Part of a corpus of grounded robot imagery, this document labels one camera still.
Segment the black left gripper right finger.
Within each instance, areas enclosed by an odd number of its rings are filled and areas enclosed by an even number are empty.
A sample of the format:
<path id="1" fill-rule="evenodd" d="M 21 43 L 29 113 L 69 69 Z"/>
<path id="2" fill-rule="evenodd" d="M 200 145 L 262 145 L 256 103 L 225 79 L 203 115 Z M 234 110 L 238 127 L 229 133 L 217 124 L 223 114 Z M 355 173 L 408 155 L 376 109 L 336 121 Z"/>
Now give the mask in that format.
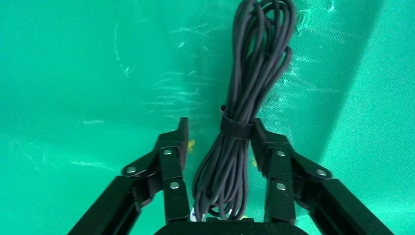
<path id="1" fill-rule="evenodd" d="M 264 220 L 285 223 L 287 231 L 303 234 L 295 225 L 295 206 L 308 211 L 323 235 L 390 235 L 382 223 L 340 180 L 297 153 L 288 139 L 253 122 L 251 146 L 258 170 L 267 179 Z"/>

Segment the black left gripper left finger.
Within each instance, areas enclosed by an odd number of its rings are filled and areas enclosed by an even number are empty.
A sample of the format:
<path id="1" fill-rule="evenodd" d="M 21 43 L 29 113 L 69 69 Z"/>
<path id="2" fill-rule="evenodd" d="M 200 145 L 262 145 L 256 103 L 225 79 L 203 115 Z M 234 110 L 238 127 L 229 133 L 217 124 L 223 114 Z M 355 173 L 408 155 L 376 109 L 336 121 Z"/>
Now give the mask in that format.
<path id="1" fill-rule="evenodd" d="M 141 209 L 163 191 L 165 222 L 188 221 L 189 201 L 183 180 L 188 118 L 158 136 L 152 151 L 126 165 L 69 231 L 70 235 L 127 235 Z"/>

